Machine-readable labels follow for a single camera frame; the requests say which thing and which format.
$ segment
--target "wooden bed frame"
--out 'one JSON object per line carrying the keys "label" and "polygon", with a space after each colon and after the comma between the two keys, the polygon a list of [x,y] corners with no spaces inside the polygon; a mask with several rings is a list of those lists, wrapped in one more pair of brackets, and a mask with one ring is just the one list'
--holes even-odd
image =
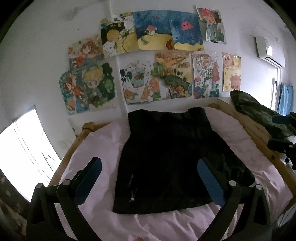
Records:
{"label": "wooden bed frame", "polygon": [[[252,138],[257,148],[263,153],[263,155],[267,159],[270,160],[270,162],[279,171],[283,180],[285,181],[291,193],[293,194],[293,199],[290,201],[289,205],[286,208],[286,210],[288,210],[292,205],[296,203],[296,178],[293,172],[291,171],[292,169],[281,161],[283,154],[268,149],[267,142],[270,139],[270,134],[268,133],[268,131],[262,125],[253,121],[247,115],[237,112],[232,104],[230,97],[218,98],[217,102],[214,104],[209,104],[209,107],[221,110],[224,113],[237,119],[240,122],[240,124],[244,127],[248,135]],[[83,125],[81,133],[77,136],[76,140],[74,141],[70,149],[67,151],[61,164],[59,165],[58,169],[53,175],[53,178],[51,179],[49,186],[59,184],[61,176],[64,173],[66,167],[68,166],[74,151],[88,136],[88,134],[90,132],[95,132],[96,130],[108,124],[109,123],[95,124],[94,122],[90,122]]]}

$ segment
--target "air conditioner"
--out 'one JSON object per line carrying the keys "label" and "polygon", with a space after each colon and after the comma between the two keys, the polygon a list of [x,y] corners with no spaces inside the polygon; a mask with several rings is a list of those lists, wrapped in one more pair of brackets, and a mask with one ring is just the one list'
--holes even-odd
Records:
{"label": "air conditioner", "polygon": [[286,67],[285,56],[276,39],[255,37],[258,58],[265,60],[277,68]]}

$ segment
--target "black garment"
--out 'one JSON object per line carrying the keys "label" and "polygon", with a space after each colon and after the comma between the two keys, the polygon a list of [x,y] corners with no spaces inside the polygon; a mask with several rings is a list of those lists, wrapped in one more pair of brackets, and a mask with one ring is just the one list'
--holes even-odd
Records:
{"label": "black garment", "polygon": [[255,181],[211,129],[203,108],[185,113],[137,110],[128,118],[131,135],[119,162],[115,213],[161,213],[211,202],[197,172],[202,157],[207,157],[227,180],[242,186]]}
{"label": "black garment", "polygon": [[251,95],[243,91],[231,91],[230,97],[233,101],[235,109],[252,118],[257,123],[265,127],[272,139],[285,139],[291,135],[295,135],[295,128],[291,125],[275,124],[272,117],[282,116],[279,113],[261,105]]}

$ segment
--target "yellow poster with animals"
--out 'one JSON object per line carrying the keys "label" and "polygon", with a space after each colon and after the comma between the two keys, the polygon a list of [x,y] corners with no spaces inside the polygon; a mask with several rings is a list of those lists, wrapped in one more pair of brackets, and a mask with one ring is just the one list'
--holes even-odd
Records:
{"label": "yellow poster with animals", "polygon": [[100,21],[104,57],[139,50],[133,14],[126,12]]}
{"label": "yellow poster with animals", "polygon": [[241,57],[223,53],[223,91],[240,90],[241,72]]}

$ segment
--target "blue gripper pad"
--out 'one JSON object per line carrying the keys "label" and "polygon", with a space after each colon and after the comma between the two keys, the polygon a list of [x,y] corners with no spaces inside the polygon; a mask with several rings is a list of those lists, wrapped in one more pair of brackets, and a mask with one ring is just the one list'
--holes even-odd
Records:
{"label": "blue gripper pad", "polygon": [[102,172],[102,161],[98,157],[92,158],[87,166],[80,172],[76,180],[80,180],[74,190],[74,203],[76,206],[85,202],[96,180]]}
{"label": "blue gripper pad", "polygon": [[213,202],[222,208],[225,204],[224,190],[203,159],[197,163],[197,172]]}

